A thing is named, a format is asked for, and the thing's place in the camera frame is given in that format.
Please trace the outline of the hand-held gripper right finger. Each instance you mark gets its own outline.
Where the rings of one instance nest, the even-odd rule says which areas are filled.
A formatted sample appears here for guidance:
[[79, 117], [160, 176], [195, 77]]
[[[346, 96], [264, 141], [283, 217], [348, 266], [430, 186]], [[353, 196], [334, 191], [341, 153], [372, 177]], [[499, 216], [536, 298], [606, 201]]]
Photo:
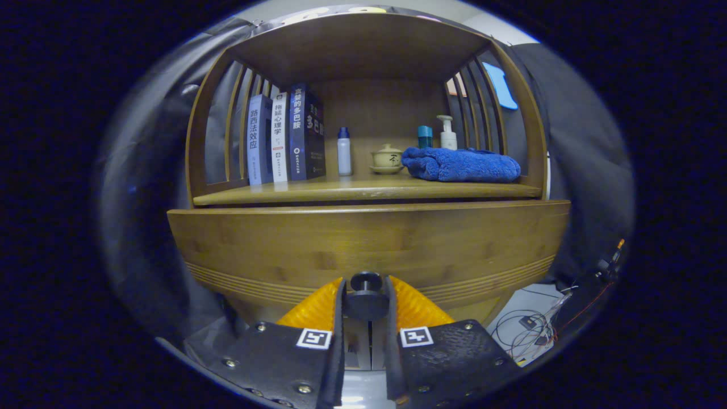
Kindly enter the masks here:
[[434, 324], [412, 309], [418, 291], [384, 280], [387, 397], [397, 407], [473, 407], [524, 371], [475, 319]]

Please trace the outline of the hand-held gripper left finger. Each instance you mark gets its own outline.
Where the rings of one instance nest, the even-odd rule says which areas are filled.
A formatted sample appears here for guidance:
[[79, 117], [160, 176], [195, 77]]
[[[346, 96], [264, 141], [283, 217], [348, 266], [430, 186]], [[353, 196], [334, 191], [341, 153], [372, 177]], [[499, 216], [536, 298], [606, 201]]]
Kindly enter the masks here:
[[262, 408], [333, 408], [342, 402], [346, 280], [334, 281], [322, 324], [280, 324], [285, 311], [231, 301], [232, 310], [183, 342], [211, 380]]

